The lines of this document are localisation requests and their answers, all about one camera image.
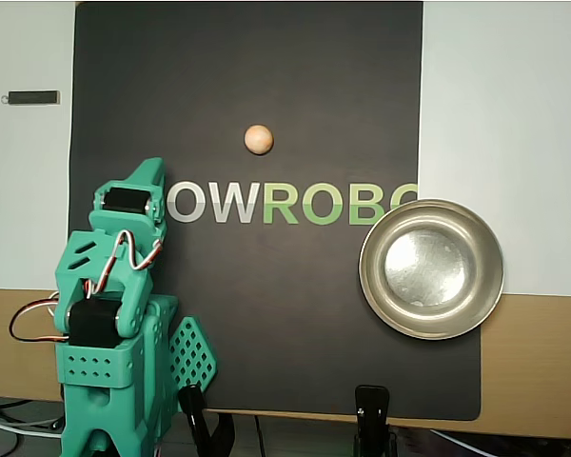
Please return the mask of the teal gripper body with motor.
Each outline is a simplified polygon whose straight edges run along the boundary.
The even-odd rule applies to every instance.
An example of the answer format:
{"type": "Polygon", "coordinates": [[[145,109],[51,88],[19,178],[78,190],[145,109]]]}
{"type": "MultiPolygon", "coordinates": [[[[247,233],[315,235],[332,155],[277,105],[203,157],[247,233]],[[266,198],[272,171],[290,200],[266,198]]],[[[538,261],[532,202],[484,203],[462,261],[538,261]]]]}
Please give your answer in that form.
{"type": "Polygon", "coordinates": [[[107,182],[95,191],[89,222],[106,233],[128,229],[141,239],[164,239],[165,211],[161,186],[107,182]]]}

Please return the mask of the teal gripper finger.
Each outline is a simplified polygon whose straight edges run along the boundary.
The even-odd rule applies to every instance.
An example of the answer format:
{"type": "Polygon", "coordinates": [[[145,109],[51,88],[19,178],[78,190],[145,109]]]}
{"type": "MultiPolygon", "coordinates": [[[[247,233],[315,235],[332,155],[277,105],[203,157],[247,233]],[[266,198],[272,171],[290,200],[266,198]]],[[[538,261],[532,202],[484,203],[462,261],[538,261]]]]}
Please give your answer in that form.
{"type": "Polygon", "coordinates": [[[165,223],[166,169],[162,158],[149,158],[131,175],[133,195],[133,229],[157,229],[165,223]]]}

